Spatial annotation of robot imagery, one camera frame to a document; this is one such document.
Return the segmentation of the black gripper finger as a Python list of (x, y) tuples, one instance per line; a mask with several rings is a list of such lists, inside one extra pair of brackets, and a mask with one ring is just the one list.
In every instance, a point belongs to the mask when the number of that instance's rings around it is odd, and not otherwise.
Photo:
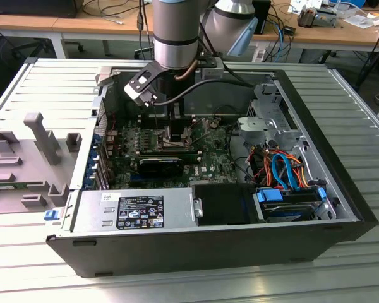
[(184, 133), (184, 101), (179, 100), (169, 106), (170, 114), (170, 141), (181, 141), (181, 135)]

